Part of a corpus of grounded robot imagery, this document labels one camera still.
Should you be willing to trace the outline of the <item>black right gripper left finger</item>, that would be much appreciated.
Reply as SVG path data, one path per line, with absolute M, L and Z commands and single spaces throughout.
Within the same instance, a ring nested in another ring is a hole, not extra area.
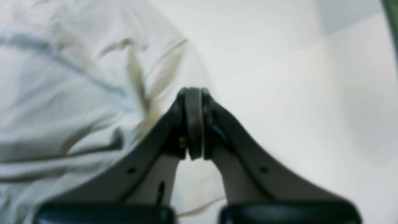
M 144 139 L 104 173 L 50 200 L 35 224 L 175 224 L 176 169 L 203 156 L 202 93 L 183 88 Z

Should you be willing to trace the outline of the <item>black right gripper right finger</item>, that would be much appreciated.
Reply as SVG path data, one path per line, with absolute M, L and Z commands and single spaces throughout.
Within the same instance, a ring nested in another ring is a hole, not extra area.
M 220 224 L 361 224 L 349 200 L 300 177 L 267 153 L 240 122 L 201 91 L 203 156 L 221 172 Z

